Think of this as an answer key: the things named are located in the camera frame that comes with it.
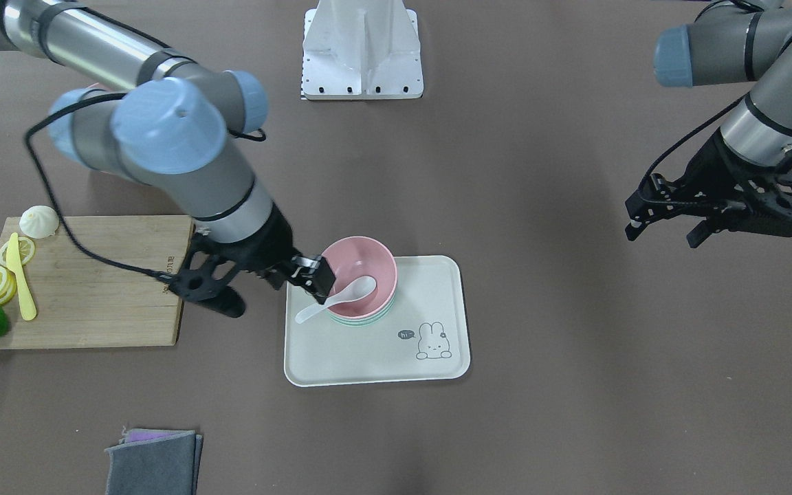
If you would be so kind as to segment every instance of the white spoon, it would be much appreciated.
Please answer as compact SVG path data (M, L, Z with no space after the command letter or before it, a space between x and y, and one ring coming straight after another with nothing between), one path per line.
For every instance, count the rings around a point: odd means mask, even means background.
M327 307L332 307L342 302L361 300L361 298L371 294L375 287L377 287L377 281L372 278L372 276L363 275L349 283L346 287L344 287L343 291L338 292L336 295L330 296L326 302L324 302L324 304L313 304L299 311L298 314L295 315L295 322L304 323L306 320L314 317L315 314L322 312Z

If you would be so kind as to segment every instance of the wooden cutting board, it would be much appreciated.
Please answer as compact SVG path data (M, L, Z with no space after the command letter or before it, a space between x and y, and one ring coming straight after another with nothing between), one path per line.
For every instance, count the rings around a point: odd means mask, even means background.
M5 220L0 247L18 228ZM88 250L117 262L178 272L194 228L191 217L66 217ZM18 296L3 306L9 332L0 349L66 349L173 345L182 300L153 278L85 256L61 225L34 239L35 256L24 267L38 307L31 322L20 318Z

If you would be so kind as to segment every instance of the folded towel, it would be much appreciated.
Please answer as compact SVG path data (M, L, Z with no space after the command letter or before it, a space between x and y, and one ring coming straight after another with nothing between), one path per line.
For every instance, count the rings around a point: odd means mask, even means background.
M106 495L194 495L204 437L194 430L147 430L124 433L106 449Z

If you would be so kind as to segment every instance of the white tray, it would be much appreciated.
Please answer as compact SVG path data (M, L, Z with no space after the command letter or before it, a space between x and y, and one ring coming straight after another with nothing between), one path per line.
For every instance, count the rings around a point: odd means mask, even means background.
M390 311L364 327L318 314L292 285L286 291L283 372L297 386L458 378L469 369L469 335L460 269L448 256L397 256L399 282Z

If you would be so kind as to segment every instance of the table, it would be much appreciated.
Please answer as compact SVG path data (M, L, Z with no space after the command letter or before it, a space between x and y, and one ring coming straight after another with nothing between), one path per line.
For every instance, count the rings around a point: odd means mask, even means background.
M424 97L377 102L299 100L314 2L91 6L258 76L268 139L239 146L300 250L362 234L452 257L472 366L296 388L284 295L242 276L246 315L188 305L171 348L0 351L0 494L103 492L134 426L205 436L200 494L792 493L792 239L622 231L648 164L750 88L654 80L658 34L700 4L412 0ZM46 203L22 132L90 82L0 53L0 229ZM38 143L67 215L179 213Z

